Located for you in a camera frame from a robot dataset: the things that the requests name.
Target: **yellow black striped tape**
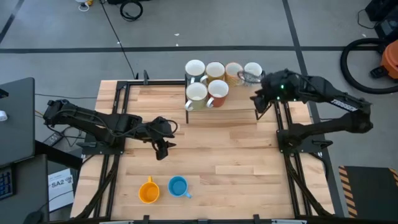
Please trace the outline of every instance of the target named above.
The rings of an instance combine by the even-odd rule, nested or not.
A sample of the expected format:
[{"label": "yellow black striped tape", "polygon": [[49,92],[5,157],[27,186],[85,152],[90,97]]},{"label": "yellow black striped tape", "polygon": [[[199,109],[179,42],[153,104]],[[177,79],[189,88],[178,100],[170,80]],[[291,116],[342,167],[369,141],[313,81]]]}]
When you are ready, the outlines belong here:
[{"label": "yellow black striped tape", "polygon": [[396,185],[398,187],[398,173],[396,170],[389,168],[389,170],[392,172],[392,176],[394,177],[394,179],[396,180]]},{"label": "yellow black striped tape", "polygon": [[341,184],[343,185],[349,217],[356,218],[358,213],[355,209],[354,195],[351,191],[351,186],[349,185],[347,170],[344,166],[339,166],[338,172],[340,174]]}]

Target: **mug handle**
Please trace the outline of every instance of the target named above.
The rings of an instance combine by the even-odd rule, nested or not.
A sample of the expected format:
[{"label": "mug handle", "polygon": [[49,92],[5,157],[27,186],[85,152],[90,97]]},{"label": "mug handle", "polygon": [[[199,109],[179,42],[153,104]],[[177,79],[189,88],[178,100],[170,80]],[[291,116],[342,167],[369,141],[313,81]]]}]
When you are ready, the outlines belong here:
[{"label": "mug handle", "polygon": [[214,101],[214,98],[211,97],[211,98],[207,101],[206,106],[207,106],[208,108],[212,108],[212,107],[213,107],[213,101]]},{"label": "mug handle", "polygon": [[200,82],[203,83],[203,81],[205,81],[209,76],[208,75],[204,75],[203,77],[200,78]]},{"label": "mug handle", "polygon": [[191,106],[192,103],[193,103],[192,100],[188,100],[187,103],[185,104],[185,109],[186,109],[187,111],[193,110],[193,107]]}]

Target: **orange vacuum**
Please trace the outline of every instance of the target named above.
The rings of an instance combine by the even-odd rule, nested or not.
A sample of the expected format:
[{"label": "orange vacuum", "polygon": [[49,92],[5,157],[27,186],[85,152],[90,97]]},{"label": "orange vacuum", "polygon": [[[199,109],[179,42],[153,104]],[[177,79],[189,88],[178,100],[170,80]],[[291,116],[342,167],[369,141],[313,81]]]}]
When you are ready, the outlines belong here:
[{"label": "orange vacuum", "polygon": [[344,48],[340,57],[340,68],[346,81],[351,86],[365,93],[388,94],[398,92],[398,85],[389,88],[370,88],[358,83],[353,78],[347,66],[348,53],[362,44],[376,44],[379,46],[379,49],[385,48],[382,53],[381,66],[371,70],[371,76],[373,78],[391,77],[395,82],[398,82],[398,40],[388,43],[386,40],[377,38],[355,40]]},{"label": "orange vacuum", "polygon": [[391,78],[398,80],[398,40],[386,47],[383,52],[379,69],[384,71],[383,74],[389,75]]}]

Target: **keyboard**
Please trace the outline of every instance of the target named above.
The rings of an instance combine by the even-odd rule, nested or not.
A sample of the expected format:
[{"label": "keyboard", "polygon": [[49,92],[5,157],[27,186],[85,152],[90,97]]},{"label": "keyboard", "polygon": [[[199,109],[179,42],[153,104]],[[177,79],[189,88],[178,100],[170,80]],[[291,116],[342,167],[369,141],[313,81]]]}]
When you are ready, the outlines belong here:
[{"label": "keyboard", "polygon": [[12,174],[12,167],[0,168],[0,200],[15,194],[15,182]]}]

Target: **beige mug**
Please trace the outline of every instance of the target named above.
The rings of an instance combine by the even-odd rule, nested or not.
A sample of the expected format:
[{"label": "beige mug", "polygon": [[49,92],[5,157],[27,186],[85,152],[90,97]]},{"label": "beige mug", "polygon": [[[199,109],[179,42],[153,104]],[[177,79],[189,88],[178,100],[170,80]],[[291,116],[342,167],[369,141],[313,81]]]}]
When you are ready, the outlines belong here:
[{"label": "beige mug", "polygon": [[238,72],[242,70],[243,67],[236,62],[231,62],[225,66],[225,82],[229,87],[243,84],[243,80],[238,77]]},{"label": "beige mug", "polygon": [[187,87],[185,94],[188,101],[185,103],[187,111],[200,110],[206,106],[207,87],[203,83],[194,82]]},{"label": "beige mug", "polygon": [[224,80],[225,67],[222,63],[211,62],[206,66],[207,84],[213,80]]}]

